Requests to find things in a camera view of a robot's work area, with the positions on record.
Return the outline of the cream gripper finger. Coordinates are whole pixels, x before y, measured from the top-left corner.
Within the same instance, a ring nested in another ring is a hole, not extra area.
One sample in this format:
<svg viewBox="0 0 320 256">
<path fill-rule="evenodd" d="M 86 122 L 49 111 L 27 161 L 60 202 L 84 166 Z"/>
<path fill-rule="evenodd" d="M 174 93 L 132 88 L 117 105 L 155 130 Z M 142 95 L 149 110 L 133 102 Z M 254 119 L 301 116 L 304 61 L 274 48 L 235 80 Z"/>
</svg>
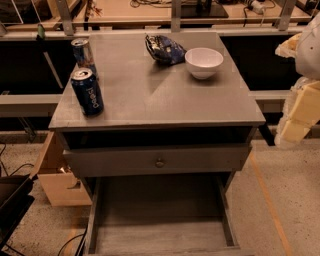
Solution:
<svg viewBox="0 0 320 256">
<path fill-rule="evenodd" d="M 298 144 L 320 121 L 320 81 L 299 78 L 285 99 L 276 144 Z"/>
<path fill-rule="evenodd" d="M 275 50 L 275 54 L 284 58 L 296 58 L 299 55 L 300 37 L 301 33 L 298 33 L 279 44 Z"/>
</svg>

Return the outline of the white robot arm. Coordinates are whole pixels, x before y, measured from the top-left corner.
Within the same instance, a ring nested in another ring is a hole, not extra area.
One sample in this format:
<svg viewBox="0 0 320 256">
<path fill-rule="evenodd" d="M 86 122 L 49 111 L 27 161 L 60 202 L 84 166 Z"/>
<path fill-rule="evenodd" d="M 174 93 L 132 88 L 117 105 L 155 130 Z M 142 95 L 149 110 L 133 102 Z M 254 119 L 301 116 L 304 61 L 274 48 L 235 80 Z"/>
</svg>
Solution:
<svg viewBox="0 0 320 256">
<path fill-rule="evenodd" d="M 293 57 L 301 75 L 285 99 L 276 130 L 276 145 L 290 147 L 301 142 L 320 121 L 320 13 L 301 33 L 280 44 L 275 53 Z"/>
</svg>

